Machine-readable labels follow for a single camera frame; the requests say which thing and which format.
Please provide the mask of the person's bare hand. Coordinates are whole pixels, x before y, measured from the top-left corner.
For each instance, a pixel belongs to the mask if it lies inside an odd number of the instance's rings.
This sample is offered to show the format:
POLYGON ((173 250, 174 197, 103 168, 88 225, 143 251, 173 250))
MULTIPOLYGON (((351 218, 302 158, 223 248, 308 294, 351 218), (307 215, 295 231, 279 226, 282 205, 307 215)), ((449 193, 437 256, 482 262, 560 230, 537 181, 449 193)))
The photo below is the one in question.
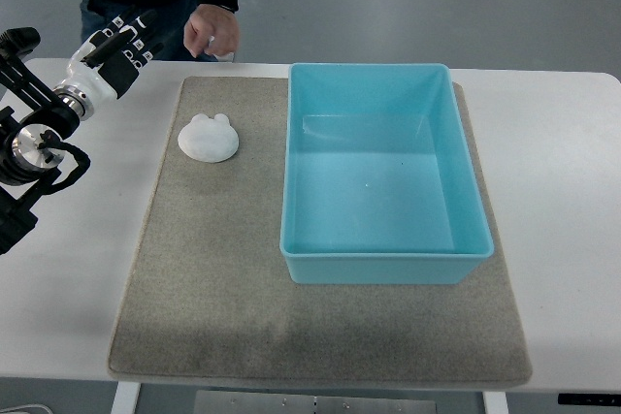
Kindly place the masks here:
POLYGON ((183 44, 193 57, 235 53, 240 44, 235 14, 216 5, 198 5, 184 26, 183 44))

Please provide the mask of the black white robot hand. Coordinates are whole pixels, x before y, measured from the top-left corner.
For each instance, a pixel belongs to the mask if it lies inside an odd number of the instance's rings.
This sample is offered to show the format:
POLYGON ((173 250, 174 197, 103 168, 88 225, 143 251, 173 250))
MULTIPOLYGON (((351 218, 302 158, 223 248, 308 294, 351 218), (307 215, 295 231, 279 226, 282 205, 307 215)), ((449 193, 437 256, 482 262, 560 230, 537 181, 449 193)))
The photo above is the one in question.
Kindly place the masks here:
POLYGON ((72 55, 53 92, 82 121, 120 99, 163 48, 153 40, 157 12, 129 10, 97 30, 72 55))

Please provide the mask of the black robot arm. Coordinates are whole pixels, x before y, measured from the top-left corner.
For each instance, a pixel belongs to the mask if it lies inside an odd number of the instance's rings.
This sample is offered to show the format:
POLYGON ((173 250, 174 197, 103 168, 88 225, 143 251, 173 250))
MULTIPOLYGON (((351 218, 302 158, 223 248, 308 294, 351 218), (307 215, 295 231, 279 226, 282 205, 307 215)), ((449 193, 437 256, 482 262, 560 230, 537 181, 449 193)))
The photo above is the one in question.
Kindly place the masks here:
POLYGON ((76 183, 90 168, 88 155, 66 141, 79 115, 24 65, 40 43, 33 27, 1 34, 1 84, 31 110, 23 119, 1 110, 1 252, 9 252, 36 226, 32 207, 76 183))

